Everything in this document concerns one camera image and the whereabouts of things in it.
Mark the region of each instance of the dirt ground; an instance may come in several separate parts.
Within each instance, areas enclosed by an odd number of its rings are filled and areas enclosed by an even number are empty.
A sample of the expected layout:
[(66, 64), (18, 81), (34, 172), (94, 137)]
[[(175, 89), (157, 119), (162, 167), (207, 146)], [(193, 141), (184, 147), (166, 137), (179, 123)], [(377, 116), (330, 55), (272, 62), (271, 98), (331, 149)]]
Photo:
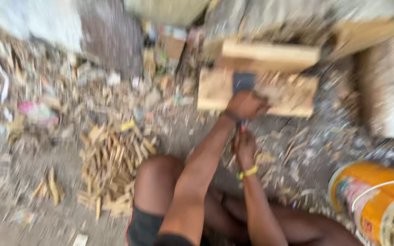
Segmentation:
[[(349, 58), (318, 65), (307, 72), (320, 77), (315, 112), (310, 119), (267, 115), (248, 124), (258, 139), (260, 153), (268, 157), (260, 165), (258, 175), (269, 197), (294, 209), (329, 216), (349, 228), (351, 223), (336, 214), (326, 201), (332, 173), (361, 159), (390, 165), (385, 156), (394, 147), (394, 140), (371, 138), (362, 127), (353, 64)], [(214, 125), (218, 113), (197, 111), (196, 91), (191, 105), (167, 110), (156, 106), (151, 110), (151, 121), (155, 122), (151, 125), (162, 128), (158, 137), (163, 153), (185, 160)], [(132, 110), (128, 103), (121, 102), (116, 108), (123, 114)], [(72, 137), (39, 151), (14, 149), (8, 145), (7, 136), (0, 133), (1, 246), (72, 245), (79, 233), (89, 236), (88, 246), (126, 244), (129, 217), (112, 218), (102, 213), (97, 222), (94, 211), (77, 204), (77, 190), (84, 187), (78, 156), (83, 148), (77, 134), (82, 131), (80, 128)], [(287, 154), (290, 145), (291, 154)], [(241, 183), (235, 178), (237, 169), (234, 163), (229, 165), (232, 154), (228, 146), (226, 149), (211, 186), (241, 196)], [(56, 207), (50, 200), (30, 201), (45, 169), (51, 167), (66, 192), (65, 199)], [(18, 223), (13, 217), (20, 211), (32, 212), (36, 219)]]

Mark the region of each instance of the person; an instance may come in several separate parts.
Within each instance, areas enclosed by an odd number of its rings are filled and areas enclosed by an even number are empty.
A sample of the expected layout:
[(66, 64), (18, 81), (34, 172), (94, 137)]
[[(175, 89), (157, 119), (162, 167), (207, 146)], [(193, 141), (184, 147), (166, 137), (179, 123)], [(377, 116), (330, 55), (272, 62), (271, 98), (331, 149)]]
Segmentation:
[(210, 190), (225, 142), (239, 120), (266, 112), (266, 100), (239, 92), (186, 165), (173, 157), (155, 156), (139, 168), (130, 246), (207, 245), (204, 225), (237, 245), (355, 246), (361, 245), (335, 221), (319, 215), (269, 205), (255, 175), (255, 138), (238, 131), (234, 150), (243, 171), (245, 202)]

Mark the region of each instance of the orange bucket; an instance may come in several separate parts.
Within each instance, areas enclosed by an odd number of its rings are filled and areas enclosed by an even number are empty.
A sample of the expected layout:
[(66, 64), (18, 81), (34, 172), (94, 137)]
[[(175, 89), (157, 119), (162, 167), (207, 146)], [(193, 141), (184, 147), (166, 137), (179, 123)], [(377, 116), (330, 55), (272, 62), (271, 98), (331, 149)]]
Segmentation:
[(354, 220), (362, 243), (394, 246), (394, 169), (367, 161), (342, 167), (329, 181), (328, 197)]

